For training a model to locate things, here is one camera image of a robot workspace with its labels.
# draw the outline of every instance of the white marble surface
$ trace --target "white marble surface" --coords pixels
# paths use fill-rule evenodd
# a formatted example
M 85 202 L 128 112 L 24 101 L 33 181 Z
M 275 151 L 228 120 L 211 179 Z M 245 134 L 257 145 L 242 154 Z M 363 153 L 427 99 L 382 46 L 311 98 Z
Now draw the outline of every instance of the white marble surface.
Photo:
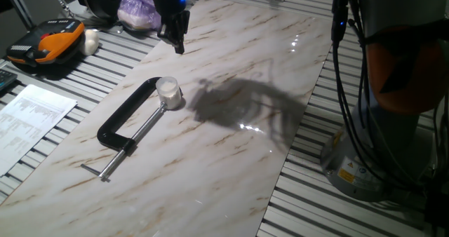
M 184 55 L 160 43 L 0 206 L 0 236 L 254 236 L 330 48 L 330 22 L 222 0 L 192 9 Z M 167 111 L 103 183 L 96 139 L 146 79 L 174 76 Z M 154 93 L 119 130 L 131 136 Z

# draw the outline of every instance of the plastic bag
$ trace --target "plastic bag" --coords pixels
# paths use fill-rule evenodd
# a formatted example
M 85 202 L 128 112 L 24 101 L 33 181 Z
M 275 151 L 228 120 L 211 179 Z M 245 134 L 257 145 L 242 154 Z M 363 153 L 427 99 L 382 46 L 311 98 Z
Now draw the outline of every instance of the plastic bag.
M 153 0 L 121 0 L 117 16 L 125 27 L 134 30 L 158 29 L 161 16 L 156 12 Z

